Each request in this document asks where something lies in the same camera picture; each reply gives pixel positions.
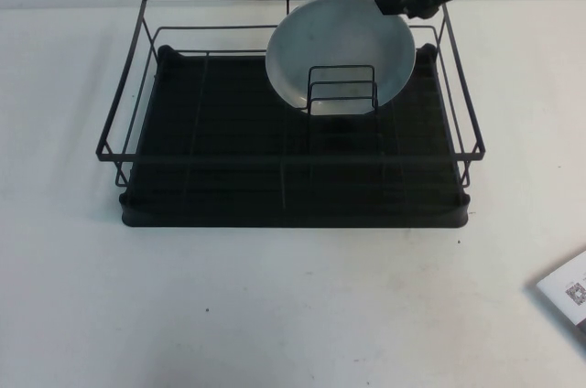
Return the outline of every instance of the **black metal wire frame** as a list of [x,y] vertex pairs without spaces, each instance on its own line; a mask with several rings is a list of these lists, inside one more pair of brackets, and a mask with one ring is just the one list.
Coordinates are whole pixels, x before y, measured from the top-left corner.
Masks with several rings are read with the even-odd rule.
[[[442,77],[446,87],[446,93],[448,95],[448,101],[450,105],[450,113],[451,118],[454,124],[454,128],[456,131],[456,137],[458,141],[458,150],[455,151],[453,149],[453,143],[450,141],[450,155],[447,156],[409,156],[409,155],[371,155],[371,156],[363,156],[363,155],[345,155],[345,156],[335,156],[335,155],[287,155],[285,151],[281,155],[261,155],[261,156],[222,156],[222,155],[214,155],[214,156],[205,156],[205,155],[193,155],[190,154],[188,156],[149,156],[149,155],[137,155],[137,154],[128,154],[126,153],[128,148],[128,143],[130,141],[130,136],[132,134],[135,122],[136,122],[136,114],[138,111],[138,105],[140,104],[140,100],[142,97],[142,93],[145,89],[145,82],[147,78],[148,68],[150,65],[151,57],[153,57],[158,63],[158,56],[157,51],[155,48],[155,41],[159,34],[165,30],[213,30],[213,29],[263,29],[263,28],[275,28],[277,25],[253,25],[253,26],[219,26],[219,27],[171,27],[171,26],[164,26],[158,27],[154,32],[154,35],[151,35],[151,30],[149,29],[147,22],[145,20],[145,12],[147,10],[147,4],[149,1],[161,1],[161,0],[142,0],[140,10],[138,12],[138,18],[136,20],[136,26],[134,35],[132,37],[132,41],[130,43],[130,49],[128,51],[128,56],[126,57],[126,62],[122,71],[122,76],[118,83],[118,87],[116,89],[114,100],[110,107],[110,111],[108,116],[106,117],[106,121],[102,130],[102,134],[100,136],[100,140],[98,142],[98,146],[96,149],[96,155],[98,159],[101,161],[106,162],[114,162],[116,166],[116,185],[120,187],[126,187],[128,184],[127,176],[123,172],[123,163],[141,163],[141,164],[198,164],[198,165],[209,165],[209,164],[222,164],[222,163],[233,163],[237,162],[238,164],[245,164],[245,165],[257,165],[257,164],[278,164],[281,167],[281,171],[284,171],[285,165],[335,165],[335,164],[345,164],[345,165],[361,165],[361,164],[391,164],[391,163],[445,163],[445,162],[452,162],[452,163],[463,163],[464,170],[461,174],[460,182],[463,187],[468,187],[470,185],[470,173],[469,167],[472,161],[479,161],[482,160],[484,157],[484,153],[486,151],[484,147],[483,137],[480,131],[480,126],[478,125],[478,120],[476,117],[476,113],[474,111],[474,107],[472,105],[472,99],[470,96],[470,92],[468,89],[468,85],[466,83],[466,79],[464,76],[464,71],[461,65],[460,53],[456,46],[456,40],[453,34],[453,29],[450,21],[450,15],[446,6],[442,7],[443,12],[443,20],[441,22],[441,28],[439,33],[437,29],[432,25],[411,25],[410,28],[412,29],[429,29],[433,32],[434,39],[436,41],[436,46],[439,55],[439,62],[442,68]],[[232,0],[232,1],[266,1],[266,0]],[[284,1],[286,4],[286,14],[289,13],[290,10],[290,2],[291,1],[305,1],[305,0],[278,0]],[[146,32],[146,36],[148,38],[148,42],[150,44],[150,50],[148,54],[148,58],[146,59],[146,66],[143,72],[142,80],[140,83],[138,95],[136,96],[136,104],[133,110],[133,114],[130,120],[130,125],[128,127],[128,131],[126,133],[125,143],[121,153],[115,153],[112,151],[112,148],[108,144],[108,135],[114,123],[114,118],[116,115],[116,111],[122,99],[126,80],[128,78],[128,74],[130,72],[134,56],[136,53],[136,46],[138,43],[138,39],[140,33],[144,28]],[[464,150],[464,143],[461,137],[461,130],[460,125],[458,122],[458,117],[455,112],[450,83],[448,80],[448,75],[445,67],[445,61],[443,57],[443,53],[441,51],[440,43],[443,39],[444,33],[448,33],[448,37],[450,40],[451,49],[453,52],[453,58],[456,64],[456,70],[458,72],[458,77],[460,80],[460,85],[464,97],[464,101],[466,103],[466,108],[468,110],[468,114],[470,116],[472,130],[474,132],[475,137],[475,144],[471,152],[467,152]],[[238,49],[238,50],[228,50],[228,49],[178,49],[178,52],[183,53],[200,53],[205,54],[206,58],[210,56],[210,54],[242,54],[242,53],[264,53],[266,52],[265,49]],[[305,107],[299,108],[301,110],[307,110],[308,114],[310,115],[311,112],[311,105],[313,102],[316,101],[333,101],[333,100],[349,100],[347,97],[341,98],[312,98],[312,92],[315,86],[323,85],[323,84],[348,84],[348,83],[363,83],[363,84],[371,84],[372,85],[372,95],[370,97],[352,97],[351,99],[370,99],[372,100],[374,111],[376,112],[378,109],[378,98],[377,98],[377,87],[376,83],[374,82],[374,68],[369,65],[344,65],[332,68],[370,68],[372,69],[372,79],[371,80],[364,80],[364,81],[311,81],[311,73],[319,68],[328,68],[328,67],[314,67],[309,70],[309,78],[308,78],[308,103]],[[446,109],[443,104],[443,97],[440,97],[442,110],[444,111],[444,116],[446,120],[446,127],[448,132],[448,137],[450,137],[449,129],[450,126],[448,124],[448,117],[446,114]],[[285,206],[285,196],[283,193],[283,203]]]

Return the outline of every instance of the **dish rack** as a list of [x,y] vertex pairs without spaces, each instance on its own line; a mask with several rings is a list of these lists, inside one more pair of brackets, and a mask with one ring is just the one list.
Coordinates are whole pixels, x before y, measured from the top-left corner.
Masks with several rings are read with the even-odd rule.
[[[272,90],[267,39],[304,1],[142,0],[96,150],[101,161],[114,163],[115,184],[125,189],[125,224],[467,222],[470,165],[485,148],[446,6],[434,19],[410,25],[416,65],[391,102],[378,105],[375,70],[356,64],[372,69],[372,79],[361,83],[372,86],[374,110],[314,116],[308,114],[318,100],[313,88],[356,81],[343,78],[344,67],[336,81],[315,80],[311,70],[304,110]],[[213,14],[225,23],[209,23]],[[238,41],[229,39],[234,33]],[[249,48],[249,41],[260,47]]]

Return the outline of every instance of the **plate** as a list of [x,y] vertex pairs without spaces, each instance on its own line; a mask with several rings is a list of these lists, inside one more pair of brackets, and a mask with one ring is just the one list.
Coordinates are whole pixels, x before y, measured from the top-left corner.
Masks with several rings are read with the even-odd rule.
[[266,73],[277,94],[303,112],[310,91],[312,115],[364,114],[374,109],[374,87],[379,106],[401,92],[415,56],[405,20],[384,16],[374,0],[310,0],[273,33]]

